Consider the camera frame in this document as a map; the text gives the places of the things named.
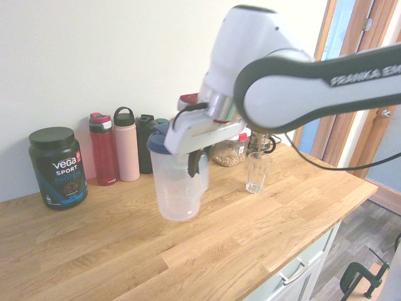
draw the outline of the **wooden countertop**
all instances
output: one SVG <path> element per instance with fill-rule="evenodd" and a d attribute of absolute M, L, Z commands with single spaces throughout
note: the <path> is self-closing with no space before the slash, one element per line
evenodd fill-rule
<path fill-rule="evenodd" d="M 53 211 L 39 194 L 0 204 L 1 300 L 241 300 L 369 198 L 376 187 L 278 147 L 261 194 L 246 162 L 211 162 L 199 214 L 163 219 L 152 175 Z"/>

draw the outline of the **protein powder tub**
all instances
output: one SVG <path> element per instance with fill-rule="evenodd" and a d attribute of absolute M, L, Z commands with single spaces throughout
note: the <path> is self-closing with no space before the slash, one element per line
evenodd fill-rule
<path fill-rule="evenodd" d="M 88 194 L 80 144 L 67 127 L 48 127 L 29 135 L 33 170 L 44 204 L 64 210 Z"/>

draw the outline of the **jar of nuts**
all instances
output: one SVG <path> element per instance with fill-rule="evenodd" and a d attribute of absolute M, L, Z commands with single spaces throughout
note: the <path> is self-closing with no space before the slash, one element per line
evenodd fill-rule
<path fill-rule="evenodd" d="M 222 166 L 234 166 L 245 161 L 251 130 L 245 128 L 239 135 L 216 145 L 212 159 Z"/>

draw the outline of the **blue lid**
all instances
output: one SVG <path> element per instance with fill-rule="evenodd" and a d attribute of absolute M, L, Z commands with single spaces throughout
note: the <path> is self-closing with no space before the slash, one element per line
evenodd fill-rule
<path fill-rule="evenodd" d="M 158 154 L 171 155 L 164 146 L 165 136 L 167 135 L 169 127 L 170 124 L 159 124 L 153 127 L 156 132 L 150 135 L 148 142 L 146 143 L 148 150 Z"/>

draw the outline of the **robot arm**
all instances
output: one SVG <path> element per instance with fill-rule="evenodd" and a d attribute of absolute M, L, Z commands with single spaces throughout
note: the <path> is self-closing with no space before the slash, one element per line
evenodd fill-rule
<path fill-rule="evenodd" d="M 315 63 L 267 56 L 241 70 L 236 107 L 258 132 L 401 103 L 401 44 Z"/>
<path fill-rule="evenodd" d="M 186 154 L 239 134 L 246 123 L 282 133 L 325 115 L 401 103 L 401 45 L 313 62 L 278 14 L 232 8 L 220 28 L 198 102 L 167 132 Z"/>

